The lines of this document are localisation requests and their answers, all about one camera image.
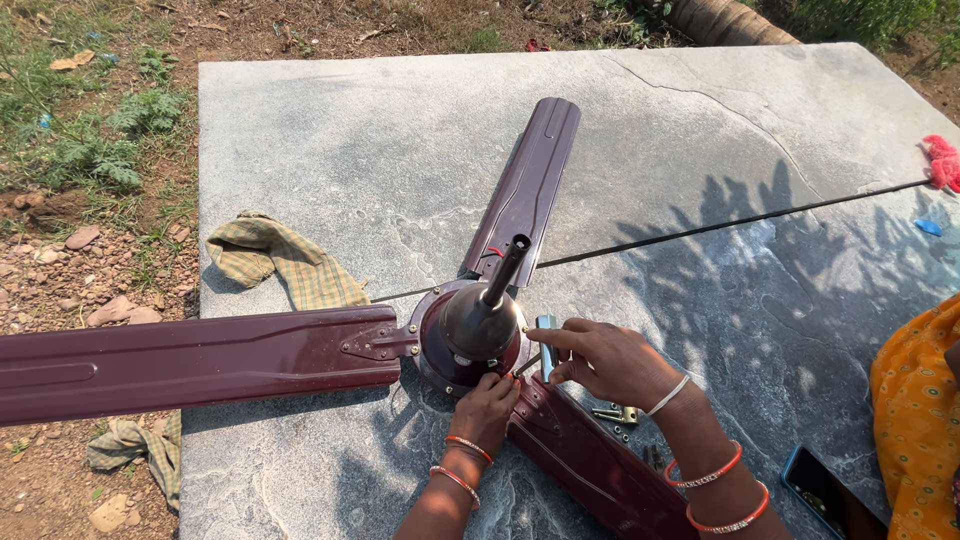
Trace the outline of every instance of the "bangle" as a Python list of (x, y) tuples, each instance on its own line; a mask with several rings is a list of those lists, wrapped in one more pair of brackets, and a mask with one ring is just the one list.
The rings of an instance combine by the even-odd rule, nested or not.
[(480, 507), (480, 498), (477, 497), (477, 492), (473, 491), (473, 488), (468, 486), (466, 482), (460, 479), (460, 477), (458, 477), (457, 475), (454, 475), (453, 473), (446, 470), (444, 467), (441, 467), (440, 465), (434, 465), (433, 467), (430, 467), (431, 478), (437, 473), (440, 473), (442, 475), (447, 475), (448, 477), (453, 479), (453, 481), (459, 483), (460, 487), (466, 489), (470, 493), (470, 496), (473, 497), (473, 506), (470, 508), (471, 510), (476, 510), (477, 508)]
[(652, 409), (650, 409), (650, 412), (643, 412), (642, 410), (640, 412), (643, 412), (644, 416), (653, 416), (654, 413), (656, 413), (664, 405), (666, 405), (666, 403), (670, 401), (671, 398), (673, 398), (674, 396), (680, 393), (680, 390), (684, 387), (684, 384), (686, 384), (688, 380), (690, 380), (690, 377), (687, 375), (684, 375), (684, 379), (680, 381), (680, 384), (677, 384), (677, 387), (674, 388), (673, 391), (667, 394), (665, 398), (660, 400), (660, 403), (656, 404)]
[(479, 452), (480, 455), (482, 455), (483, 457), (485, 457), (485, 458), (487, 459), (487, 462), (489, 463), (489, 465), (487, 465), (488, 467), (492, 467), (492, 466), (493, 466), (493, 458), (490, 457), (489, 454), (487, 454), (486, 452), (484, 452), (482, 448), (480, 448), (480, 447), (478, 447), (477, 445), (471, 443), (470, 441), (468, 441), (468, 440), (466, 440), (466, 439), (464, 439), (464, 438), (458, 437), (458, 436), (456, 436), (456, 435), (448, 435), (448, 436), (446, 437), (446, 440), (458, 442), (458, 443), (460, 443), (460, 444), (462, 444), (462, 445), (464, 445), (464, 446), (466, 446), (466, 447), (469, 447), (469, 448), (474, 449), (475, 451)]
[(733, 468), (733, 465), (736, 465), (736, 462), (740, 460), (740, 457), (743, 455), (743, 447), (740, 446), (740, 443), (736, 441), (730, 441), (733, 443), (733, 447), (736, 449), (736, 454), (733, 455), (733, 459), (729, 463), (720, 467), (715, 473), (710, 473), (701, 479), (695, 479), (690, 481), (674, 481), (670, 479), (670, 473), (673, 472), (673, 468), (677, 466), (677, 460), (674, 459), (670, 461), (670, 464), (666, 466), (666, 469), (663, 470), (663, 479), (666, 480), (666, 483), (672, 485), (673, 487), (697, 487), (698, 485), (704, 485), (705, 483), (712, 482), (720, 477), (726, 475), (730, 469)]
[(756, 483), (760, 484), (760, 487), (763, 488), (763, 501), (760, 502), (760, 506), (754, 510), (754, 513), (743, 518), (742, 520), (731, 523), (729, 525), (723, 525), (721, 527), (707, 527), (706, 525), (700, 525), (693, 519), (693, 512), (690, 510), (690, 505), (686, 506), (686, 519), (689, 520), (690, 524), (693, 525), (697, 530), (702, 530), (703, 532), (712, 532), (713, 534), (724, 534), (726, 532), (734, 532), (735, 530), (741, 530), (747, 525), (753, 523), (756, 518), (763, 513), (763, 510), (767, 509), (767, 505), (770, 504), (770, 492), (767, 491), (767, 486), (763, 485), (763, 482), (757, 480)]

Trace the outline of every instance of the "red rag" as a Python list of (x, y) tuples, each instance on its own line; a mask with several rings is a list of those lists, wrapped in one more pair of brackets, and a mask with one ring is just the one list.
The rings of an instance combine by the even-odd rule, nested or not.
[(960, 193), (960, 156), (956, 148), (939, 135), (928, 135), (924, 142), (929, 144), (926, 154), (930, 158), (930, 183), (937, 189), (948, 185)]

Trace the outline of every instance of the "gray stone slab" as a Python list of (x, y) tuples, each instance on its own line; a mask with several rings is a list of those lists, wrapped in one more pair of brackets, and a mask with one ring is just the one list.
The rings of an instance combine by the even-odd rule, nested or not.
[[(921, 137), (960, 144), (854, 44), (205, 62), (200, 234), (256, 208), (374, 298), (449, 281), (548, 95), (583, 121), (542, 260), (916, 181)], [(203, 316), (277, 290), (204, 271)]]
[[(917, 218), (946, 235), (919, 232)], [(827, 539), (779, 470), (805, 442), (886, 515), (867, 370), (893, 330), (960, 286), (958, 227), (955, 197), (906, 189), (544, 268), (518, 301), (528, 316), (643, 331), (707, 390), (796, 536)], [(418, 299), (393, 301), (401, 320)], [(451, 413), (409, 362), (389, 388), (186, 409), (180, 538), (389, 537)], [(632, 435), (635, 452), (663, 446), (648, 422)], [(609, 537), (509, 443), (479, 493), (468, 539)]]

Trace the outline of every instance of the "black rod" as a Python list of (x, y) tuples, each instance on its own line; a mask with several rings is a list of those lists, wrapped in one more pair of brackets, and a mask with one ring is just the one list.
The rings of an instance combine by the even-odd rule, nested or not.
[(520, 267), (523, 258), (527, 256), (529, 249), (530, 238), (526, 234), (514, 234), (514, 238), (507, 248), (507, 253), (503, 254), (503, 259), (500, 260), (500, 265), (497, 266), (496, 273), (490, 280), (490, 286), (483, 293), (484, 304), (496, 307), (500, 303), (503, 293), (507, 290), (507, 285), (514, 278), (517, 268)]

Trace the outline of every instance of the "checkered cloth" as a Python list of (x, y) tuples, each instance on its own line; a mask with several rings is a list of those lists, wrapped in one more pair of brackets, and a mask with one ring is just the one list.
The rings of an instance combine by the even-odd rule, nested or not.
[(147, 454), (147, 463), (167, 503), (180, 510), (180, 411), (167, 419), (163, 436), (131, 420), (110, 420), (110, 430), (86, 445), (90, 467), (108, 471)]
[(276, 270), (296, 310), (366, 306), (370, 298), (317, 244), (265, 213), (241, 212), (206, 240), (213, 263), (232, 280), (253, 287)]

